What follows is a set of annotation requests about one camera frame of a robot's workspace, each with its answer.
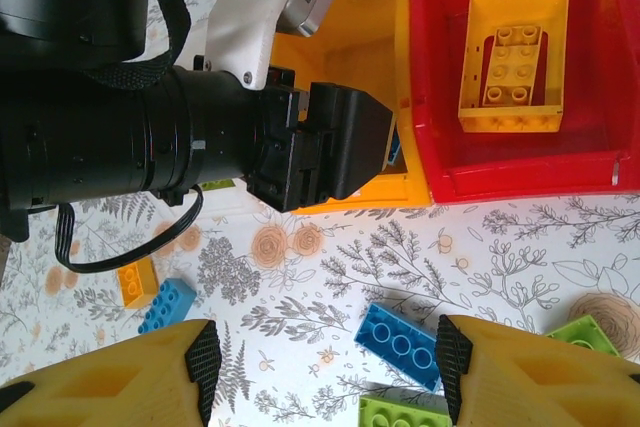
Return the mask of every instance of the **blue lego brick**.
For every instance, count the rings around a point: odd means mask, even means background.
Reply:
[[[389,157],[387,158],[387,164],[396,165],[398,155],[400,155],[400,136],[398,135],[398,128],[393,130],[393,137],[391,139],[391,148],[389,149]]]
[[[196,293],[183,280],[165,280],[138,327],[138,333],[146,334],[182,322],[195,299]]]
[[[371,304],[355,341],[430,392],[440,388],[436,340],[380,304]]]

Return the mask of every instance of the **red plastic bin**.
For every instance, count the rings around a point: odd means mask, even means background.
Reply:
[[[569,0],[554,134],[465,134],[469,0],[411,0],[416,141],[436,202],[640,189],[640,0]]]

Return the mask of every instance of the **black cable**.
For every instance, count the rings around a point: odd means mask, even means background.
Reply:
[[[75,224],[76,214],[70,204],[60,204],[58,206],[58,223],[56,225],[56,259],[58,259],[58,262],[66,268],[73,272],[77,272],[78,274],[97,274],[124,267],[125,265],[151,255],[156,250],[164,247],[170,242],[173,242],[180,234],[187,230],[191,224],[193,224],[198,217],[198,214],[200,214],[200,210],[202,210],[202,205],[204,203],[202,189],[197,185],[192,187],[192,189],[198,194],[196,201],[169,229],[151,239],[146,244],[136,247],[125,254],[89,264],[73,264],[69,260],[71,244],[73,243],[73,226]]]
[[[140,90],[155,84],[182,52],[191,30],[191,17],[184,0],[158,0],[167,24],[169,48],[150,60],[122,62],[84,73],[95,81],[121,90]]]

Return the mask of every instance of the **green duplo brick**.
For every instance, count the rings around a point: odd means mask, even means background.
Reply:
[[[590,315],[580,317],[564,327],[554,330],[547,334],[547,337],[620,357],[607,335]]]
[[[451,427],[451,419],[424,407],[360,397],[358,427]]]

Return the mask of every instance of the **floral tablecloth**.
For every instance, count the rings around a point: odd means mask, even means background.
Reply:
[[[201,20],[214,0],[187,1]],[[151,50],[160,49],[150,10]],[[147,194],[76,210],[78,262],[131,249],[172,221]],[[56,263],[55,215],[33,216],[31,240],[10,252],[0,382],[133,337],[144,314],[123,308],[114,273],[78,277]],[[160,280],[197,290],[189,318],[217,321],[224,363],[212,426],[355,426],[361,394],[443,407],[354,344],[370,302],[425,329],[457,313],[540,333],[590,313],[638,360],[639,247],[640,195],[554,197],[316,217],[212,213],[154,263]]]

